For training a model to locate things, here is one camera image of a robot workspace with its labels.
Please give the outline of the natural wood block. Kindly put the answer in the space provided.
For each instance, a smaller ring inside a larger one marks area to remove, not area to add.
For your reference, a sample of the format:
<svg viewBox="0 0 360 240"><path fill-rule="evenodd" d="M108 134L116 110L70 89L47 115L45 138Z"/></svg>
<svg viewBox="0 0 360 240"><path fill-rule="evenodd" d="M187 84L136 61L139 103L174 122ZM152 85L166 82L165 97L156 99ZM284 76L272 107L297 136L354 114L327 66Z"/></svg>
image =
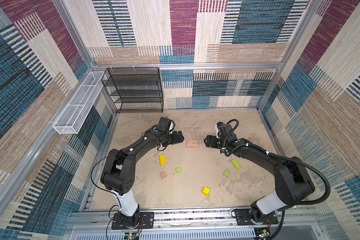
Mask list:
<svg viewBox="0 0 360 240"><path fill-rule="evenodd" d="M187 144L187 148L198 148L198 147L199 147L199 144L194 144L194 143Z"/></svg>
<svg viewBox="0 0 360 240"><path fill-rule="evenodd" d="M199 141L198 140L187 140L187 144L188 145L198 145Z"/></svg>

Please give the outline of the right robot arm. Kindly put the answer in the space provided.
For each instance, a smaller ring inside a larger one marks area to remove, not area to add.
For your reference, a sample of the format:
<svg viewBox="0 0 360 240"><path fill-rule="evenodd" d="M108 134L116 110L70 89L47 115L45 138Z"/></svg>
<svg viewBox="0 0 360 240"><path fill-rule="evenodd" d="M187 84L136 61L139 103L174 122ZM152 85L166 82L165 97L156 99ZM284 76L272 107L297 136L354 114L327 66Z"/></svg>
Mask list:
<svg viewBox="0 0 360 240"><path fill-rule="evenodd" d="M208 135L204 143L208 148L219 149L226 157L234 155L251 161L274 176L275 189L251 204L250 216L255 223L263 222L278 210L289 209L315 191L315 186L302 161L293 157L272 154L247 139L238 139L230 123L217 123L217 133Z"/></svg>

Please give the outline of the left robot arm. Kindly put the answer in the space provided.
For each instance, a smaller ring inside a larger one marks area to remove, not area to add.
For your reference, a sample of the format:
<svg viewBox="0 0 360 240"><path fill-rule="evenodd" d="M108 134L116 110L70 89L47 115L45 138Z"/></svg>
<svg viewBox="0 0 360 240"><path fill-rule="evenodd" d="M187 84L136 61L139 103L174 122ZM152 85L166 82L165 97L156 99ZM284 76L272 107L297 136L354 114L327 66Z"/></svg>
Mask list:
<svg viewBox="0 0 360 240"><path fill-rule="evenodd" d="M184 141L181 131L175 131L175 122L161 117L157 125L146 130L140 139L121 150L112 149L103 167L101 183L119 204L117 217L122 224L136 226L140 221L140 206L133 195L136 164L152 149L165 150L169 145Z"/></svg>

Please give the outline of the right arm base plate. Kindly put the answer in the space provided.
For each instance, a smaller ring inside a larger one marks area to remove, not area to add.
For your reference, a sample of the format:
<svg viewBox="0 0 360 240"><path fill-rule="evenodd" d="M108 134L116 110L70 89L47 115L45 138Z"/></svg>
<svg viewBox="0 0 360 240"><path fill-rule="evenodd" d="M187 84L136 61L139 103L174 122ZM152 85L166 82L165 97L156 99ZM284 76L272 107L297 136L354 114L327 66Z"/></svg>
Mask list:
<svg viewBox="0 0 360 240"><path fill-rule="evenodd" d="M252 209L233 209L231 216L236 219L238 226L246 225L277 225L279 220L275 212L263 214L258 210Z"/></svg>

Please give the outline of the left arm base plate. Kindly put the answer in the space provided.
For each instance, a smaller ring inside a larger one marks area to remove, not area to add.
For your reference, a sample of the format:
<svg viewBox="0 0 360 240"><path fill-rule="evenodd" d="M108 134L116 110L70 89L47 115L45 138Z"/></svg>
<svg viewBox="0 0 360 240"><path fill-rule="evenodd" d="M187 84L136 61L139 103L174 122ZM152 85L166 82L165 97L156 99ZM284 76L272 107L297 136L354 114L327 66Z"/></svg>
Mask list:
<svg viewBox="0 0 360 240"><path fill-rule="evenodd" d="M112 230L127 229L152 229L154 224L154 212L138 212L131 217L122 213L114 214L112 221Z"/></svg>

